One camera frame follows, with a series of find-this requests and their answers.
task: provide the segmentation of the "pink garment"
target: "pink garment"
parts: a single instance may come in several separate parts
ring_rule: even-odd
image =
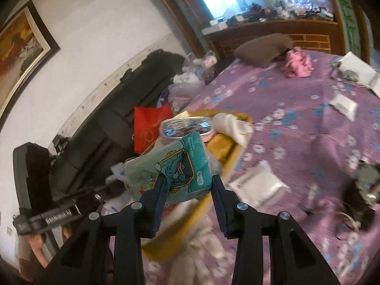
[[[309,77],[314,68],[310,56],[305,55],[301,47],[294,47],[286,53],[286,64],[283,71],[288,78]]]

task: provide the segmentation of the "wooden headboard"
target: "wooden headboard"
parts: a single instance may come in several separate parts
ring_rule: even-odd
[[[219,58],[231,57],[241,44],[254,38],[282,33],[293,39],[294,46],[344,55],[343,36],[337,22],[294,19],[240,24],[206,35]]]

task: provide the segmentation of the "brown cushion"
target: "brown cushion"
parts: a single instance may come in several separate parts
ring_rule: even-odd
[[[235,56],[255,67],[268,67],[272,60],[293,48],[292,39],[284,34],[266,35],[239,46]]]

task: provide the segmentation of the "framed painting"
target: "framed painting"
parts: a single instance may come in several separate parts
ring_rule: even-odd
[[[0,130],[26,85],[58,50],[31,0],[0,29]]]

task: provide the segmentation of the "purple bedsheet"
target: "purple bedsheet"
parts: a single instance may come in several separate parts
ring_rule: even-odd
[[[341,195],[351,181],[358,160],[365,158],[380,163],[380,100],[363,87],[340,78],[332,79],[330,62],[336,56],[307,53],[315,67],[308,78],[286,78],[281,71],[282,63],[261,69],[236,60],[187,110],[232,110],[252,117],[255,133],[232,179],[259,160],[267,160],[273,172],[291,188],[291,193],[267,209],[258,210],[270,214],[290,212],[341,284],[355,284],[379,248],[380,216],[377,212],[369,232],[357,234],[344,224],[344,218],[337,212],[343,211]],[[336,92],[359,104],[355,122],[328,105]],[[316,190],[313,199],[309,197],[311,190]],[[307,216],[303,207],[311,208],[314,214]],[[206,265],[215,284],[230,284],[237,242],[223,237],[213,209],[209,215],[227,256],[222,261],[210,258]],[[264,241],[264,254],[264,284],[269,284],[267,241]]]

